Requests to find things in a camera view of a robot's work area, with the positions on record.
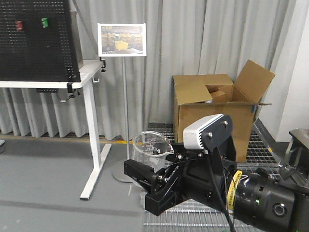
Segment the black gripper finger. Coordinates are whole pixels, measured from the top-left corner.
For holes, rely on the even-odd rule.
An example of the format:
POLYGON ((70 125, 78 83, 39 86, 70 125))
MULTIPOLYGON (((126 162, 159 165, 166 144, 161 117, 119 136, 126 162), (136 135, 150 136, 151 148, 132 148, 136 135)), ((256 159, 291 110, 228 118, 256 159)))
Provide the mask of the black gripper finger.
POLYGON ((145 209, 155 216, 189 200, 183 182, 184 164, 172 164, 155 172, 151 166, 144 172, 145 209))
POLYGON ((133 159, 128 159, 124 162, 124 174, 131 177, 146 191, 172 191, 174 183, 167 184, 164 182, 168 168, 172 165, 171 162, 164 168, 155 172, 154 168, 133 159))

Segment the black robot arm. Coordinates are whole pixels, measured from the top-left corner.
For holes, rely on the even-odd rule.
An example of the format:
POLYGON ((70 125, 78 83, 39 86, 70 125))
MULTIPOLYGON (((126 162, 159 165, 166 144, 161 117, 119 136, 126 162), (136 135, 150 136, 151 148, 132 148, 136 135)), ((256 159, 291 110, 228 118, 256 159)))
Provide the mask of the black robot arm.
POLYGON ((192 199, 222 212, 231 231, 233 219, 266 232, 308 231, 308 190, 271 178, 263 169, 256 174, 238 169, 231 140, 201 150, 177 144, 176 151, 158 171, 133 159, 124 163, 125 174, 146 191, 148 212, 159 216, 192 199))

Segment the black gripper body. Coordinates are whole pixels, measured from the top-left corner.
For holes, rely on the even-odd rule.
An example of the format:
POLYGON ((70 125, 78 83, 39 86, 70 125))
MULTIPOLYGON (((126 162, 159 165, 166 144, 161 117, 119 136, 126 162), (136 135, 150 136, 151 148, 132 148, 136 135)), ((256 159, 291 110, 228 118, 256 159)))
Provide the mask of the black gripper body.
POLYGON ((174 155, 168 155, 172 164, 184 164, 183 182, 189 199, 214 209, 226 208, 226 194, 230 177, 236 165, 236 149, 226 141, 212 152, 187 150, 182 143, 173 143, 174 155))

